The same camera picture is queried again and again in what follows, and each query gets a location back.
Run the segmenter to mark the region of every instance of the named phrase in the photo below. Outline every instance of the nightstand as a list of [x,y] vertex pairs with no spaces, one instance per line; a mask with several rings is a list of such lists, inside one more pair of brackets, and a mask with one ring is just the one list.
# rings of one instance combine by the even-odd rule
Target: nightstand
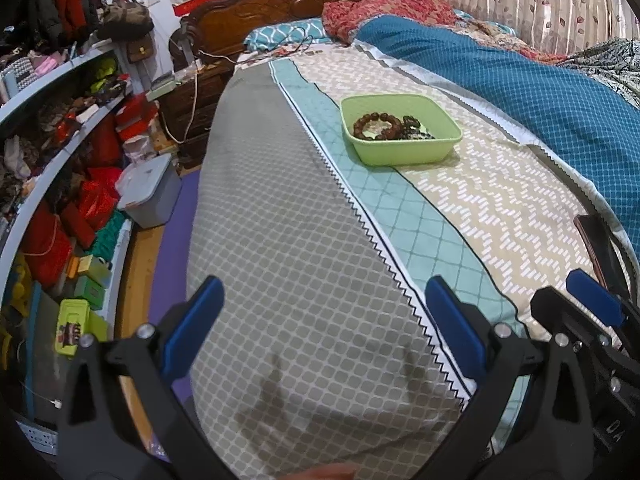
[[186,136],[184,131],[191,119],[195,94],[194,80],[182,83],[158,99],[165,127],[176,139],[186,140],[180,144],[178,150],[180,161],[185,168],[202,163],[218,100],[233,74],[234,68],[227,62],[207,65],[198,73],[196,111]]

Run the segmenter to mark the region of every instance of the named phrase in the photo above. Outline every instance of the carved wood headboard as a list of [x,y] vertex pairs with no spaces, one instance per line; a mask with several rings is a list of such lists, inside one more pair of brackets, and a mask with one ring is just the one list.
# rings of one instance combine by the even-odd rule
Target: carved wood headboard
[[[196,57],[202,49],[211,54],[235,58],[244,50],[242,42],[254,28],[320,16],[324,3],[334,1],[336,0],[213,0],[197,7],[180,22],[186,25]],[[176,30],[169,41],[169,52],[176,70],[186,65],[184,56],[176,45],[178,34],[179,30]]]

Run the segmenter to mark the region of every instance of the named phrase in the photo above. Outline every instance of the blue checkered quilt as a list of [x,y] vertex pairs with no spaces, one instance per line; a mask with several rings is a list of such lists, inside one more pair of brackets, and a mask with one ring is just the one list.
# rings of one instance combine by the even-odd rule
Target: blue checkered quilt
[[357,39],[453,81],[526,126],[594,182],[640,254],[640,112],[622,97],[581,73],[396,16],[366,23]]

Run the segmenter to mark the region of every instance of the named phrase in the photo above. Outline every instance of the purple mat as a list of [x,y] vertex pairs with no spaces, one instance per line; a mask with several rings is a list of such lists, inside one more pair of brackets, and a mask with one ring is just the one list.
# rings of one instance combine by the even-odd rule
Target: purple mat
[[[154,324],[162,319],[172,305],[187,299],[187,259],[191,227],[198,203],[199,181],[200,171],[194,171],[182,178],[182,187],[174,212],[164,226],[149,304],[148,318],[149,322]],[[188,376],[175,381],[173,388],[180,402],[192,395]]]

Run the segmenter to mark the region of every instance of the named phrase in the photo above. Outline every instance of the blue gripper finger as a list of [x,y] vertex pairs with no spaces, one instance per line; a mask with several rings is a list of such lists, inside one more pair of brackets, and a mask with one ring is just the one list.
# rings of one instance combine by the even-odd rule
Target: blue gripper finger
[[566,290],[605,326],[617,328],[624,322],[622,302],[582,269],[569,272]]
[[188,310],[164,342],[160,373],[168,384],[188,373],[224,304],[222,282],[209,276],[189,300]]
[[[460,371],[465,377],[481,383],[486,376],[486,345],[462,311],[463,308],[477,308],[463,304],[441,276],[434,276],[427,282],[424,294],[427,308],[451,348]],[[479,310],[478,314],[489,329],[489,323]]]

